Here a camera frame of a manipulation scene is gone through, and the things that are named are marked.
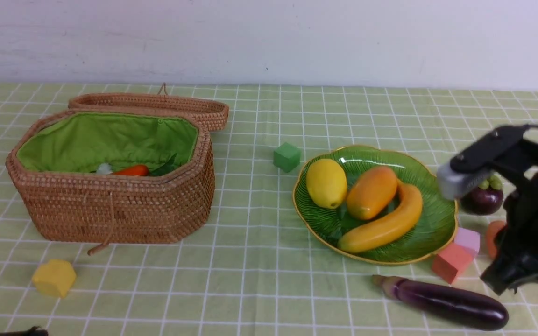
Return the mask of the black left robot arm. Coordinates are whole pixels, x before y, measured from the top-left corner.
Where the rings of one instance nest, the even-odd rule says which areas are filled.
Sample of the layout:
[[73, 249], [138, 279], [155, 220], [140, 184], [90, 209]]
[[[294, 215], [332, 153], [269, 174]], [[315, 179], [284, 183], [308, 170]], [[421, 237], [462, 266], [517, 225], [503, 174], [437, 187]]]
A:
[[47, 331], [47, 329], [42, 329], [39, 326], [34, 326], [26, 330], [0, 332], [0, 336], [49, 336], [49, 332]]

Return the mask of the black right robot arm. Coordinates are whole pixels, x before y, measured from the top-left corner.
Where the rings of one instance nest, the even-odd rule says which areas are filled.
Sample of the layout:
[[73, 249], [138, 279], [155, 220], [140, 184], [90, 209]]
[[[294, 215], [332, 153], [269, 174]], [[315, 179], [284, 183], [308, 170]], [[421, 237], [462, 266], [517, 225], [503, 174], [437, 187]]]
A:
[[495, 236], [496, 255], [481, 280], [497, 295], [538, 284], [538, 172], [517, 185], [503, 208], [506, 225]]

